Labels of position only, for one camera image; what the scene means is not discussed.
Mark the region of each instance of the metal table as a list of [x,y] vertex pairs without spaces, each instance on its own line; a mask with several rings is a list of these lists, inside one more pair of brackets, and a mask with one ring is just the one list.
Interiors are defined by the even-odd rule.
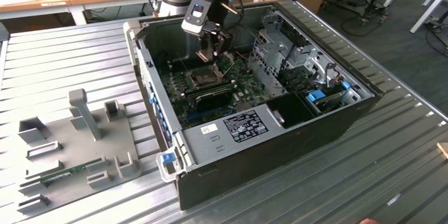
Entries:
[[107,99],[125,104],[143,174],[29,223],[446,222],[448,161],[435,147],[448,137],[445,116],[366,55],[353,53],[353,44],[302,6],[294,15],[386,95],[339,140],[186,211],[178,210],[173,184],[159,179],[122,20],[13,34],[0,57],[1,222],[23,218],[13,203],[21,146],[11,121],[69,116],[61,100],[74,86],[86,90],[90,109]]

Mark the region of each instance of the warning label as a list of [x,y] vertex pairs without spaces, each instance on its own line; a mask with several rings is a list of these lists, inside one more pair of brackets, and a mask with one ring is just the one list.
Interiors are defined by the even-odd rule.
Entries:
[[238,143],[267,132],[267,128],[254,110],[225,119],[223,124],[233,136],[233,140]]

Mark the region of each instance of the sticker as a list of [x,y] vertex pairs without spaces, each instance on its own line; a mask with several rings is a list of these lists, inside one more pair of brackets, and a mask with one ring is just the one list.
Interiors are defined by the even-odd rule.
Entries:
[[43,3],[43,4],[39,4],[39,5],[41,6],[65,5],[65,2]]
[[201,127],[201,132],[202,132],[203,135],[209,132],[215,131],[215,130],[217,130],[215,124],[210,124],[205,127]]
[[223,124],[238,143],[269,131],[254,110],[225,119]]

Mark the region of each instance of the blue latch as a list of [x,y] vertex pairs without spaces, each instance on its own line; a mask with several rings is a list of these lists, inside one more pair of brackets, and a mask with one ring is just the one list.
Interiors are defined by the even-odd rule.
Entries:
[[157,101],[155,94],[150,93],[149,94],[149,103],[153,104]]
[[162,154],[161,157],[162,157],[162,164],[163,165],[170,164],[171,162],[175,161],[175,155],[171,152],[166,153],[166,154]]
[[350,85],[346,81],[342,82],[342,87],[345,90],[347,90],[350,88]]
[[325,97],[325,94],[322,93],[321,90],[314,90],[313,92],[310,92],[310,93],[307,94],[307,98],[309,98],[309,100],[310,100],[311,102],[319,100],[319,99],[323,98],[323,97]]

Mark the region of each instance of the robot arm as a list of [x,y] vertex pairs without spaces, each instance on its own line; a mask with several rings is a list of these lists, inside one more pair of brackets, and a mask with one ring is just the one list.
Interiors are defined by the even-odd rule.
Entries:
[[226,10],[221,3],[227,3],[227,0],[191,0],[182,22],[185,32],[202,37],[205,32],[211,33],[213,30],[222,24]]
[[221,29],[227,11],[231,11],[227,2],[229,0],[162,0],[161,16],[185,13],[181,28],[198,37],[201,48],[197,56],[205,62],[225,51],[231,40],[231,35]]

